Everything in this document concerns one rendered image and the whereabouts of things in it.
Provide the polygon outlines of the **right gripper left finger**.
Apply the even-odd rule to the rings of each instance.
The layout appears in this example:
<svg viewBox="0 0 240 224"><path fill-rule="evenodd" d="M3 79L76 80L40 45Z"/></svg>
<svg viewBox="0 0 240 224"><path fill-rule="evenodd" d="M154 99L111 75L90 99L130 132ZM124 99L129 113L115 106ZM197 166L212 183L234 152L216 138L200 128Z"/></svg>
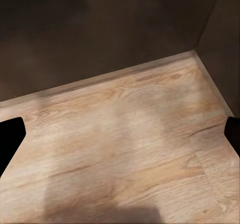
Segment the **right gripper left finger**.
<svg viewBox="0 0 240 224"><path fill-rule="evenodd" d="M21 117L0 122L0 177L26 136Z"/></svg>

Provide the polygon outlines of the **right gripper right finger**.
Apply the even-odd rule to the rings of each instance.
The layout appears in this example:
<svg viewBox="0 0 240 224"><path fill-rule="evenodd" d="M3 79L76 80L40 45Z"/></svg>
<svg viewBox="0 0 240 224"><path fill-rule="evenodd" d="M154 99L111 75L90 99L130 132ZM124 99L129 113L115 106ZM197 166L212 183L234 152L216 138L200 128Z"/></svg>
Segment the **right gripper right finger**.
<svg viewBox="0 0 240 224"><path fill-rule="evenodd" d="M240 119L236 117L228 117L225 125L224 135L229 143L233 146L240 157Z"/></svg>

